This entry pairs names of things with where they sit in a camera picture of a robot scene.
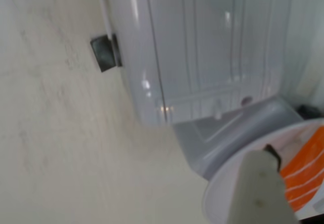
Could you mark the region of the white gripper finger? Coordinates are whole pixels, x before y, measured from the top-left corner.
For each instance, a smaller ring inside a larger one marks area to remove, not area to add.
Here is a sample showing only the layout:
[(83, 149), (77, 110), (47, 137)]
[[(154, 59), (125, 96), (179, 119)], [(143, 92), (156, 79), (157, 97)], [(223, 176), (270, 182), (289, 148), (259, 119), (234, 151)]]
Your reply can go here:
[(227, 223), (298, 223), (279, 174), (281, 157), (271, 145), (245, 154)]

